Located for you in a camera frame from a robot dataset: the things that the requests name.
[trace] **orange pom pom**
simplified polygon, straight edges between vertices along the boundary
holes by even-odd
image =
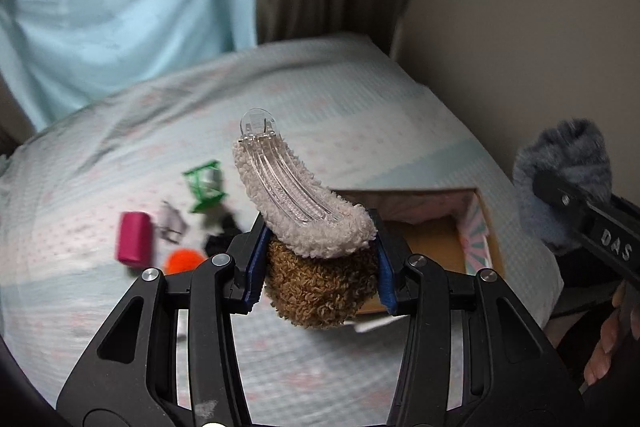
[[[190,248],[179,248],[171,253],[164,263],[164,274],[171,275],[174,273],[188,272],[189,270],[195,270],[200,263],[206,261],[207,258],[203,256],[198,250],[191,250]]]

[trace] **wall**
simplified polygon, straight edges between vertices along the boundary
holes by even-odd
[[[398,61],[505,172],[546,126],[592,118],[640,204],[640,0],[411,0]]]

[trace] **bed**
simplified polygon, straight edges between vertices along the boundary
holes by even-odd
[[[193,200],[182,172],[215,158],[225,204],[249,229],[256,211],[231,144],[252,107],[274,115],[292,149],[330,187],[478,187],[507,282],[546,322],[562,288],[557,266],[520,229],[510,181],[465,126],[366,38],[278,42],[132,86],[0,159],[2,336],[50,403],[135,277],[113,259],[121,212],[155,216],[169,201],[190,226],[182,245],[201,247],[215,224],[188,214]],[[156,250],[161,266],[172,247],[158,240]],[[233,327],[254,423],[385,422],[405,321],[362,334],[303,330],[262,297],[251,315],[233,317]],[[188,406],[185,349],[178,342],[178,392]]]

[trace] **finger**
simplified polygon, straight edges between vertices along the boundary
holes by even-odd
[[[601,343],[596,344],[593,354],[591,355],[590,365],[594,376],[598,380],[600,378],[604,378],[604,376],[609,372],[609,368],[611,367],[611,355],[604,352]]]
[[[620,310],[614,310],[607,320],[600,327],[600,342],[605,353],[611,353],[618,342],[618,332],[620,331]]]
[[[631,334],[635,340],[640,339],[640,304],[636,304],[631,310]]]
[[[591,369],[591,365],[587,364],[587,367],[584,368],[584,381],[587,385],[593,385],[598,381],[596,376],[593,374],[593,370]]]
[[[625,299],[625,291],[626,284],[625,282],[621,282],[615,293],[613,293],[613,297],[611,298],[611,304],[614,308],[620,308],[622,306],[622,301]]]

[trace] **pink cup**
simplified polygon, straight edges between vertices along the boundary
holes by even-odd
[[[132,268],[151,266],[153,229],[151,216],[145,212],[123,212],[120,214],[116,260]]]

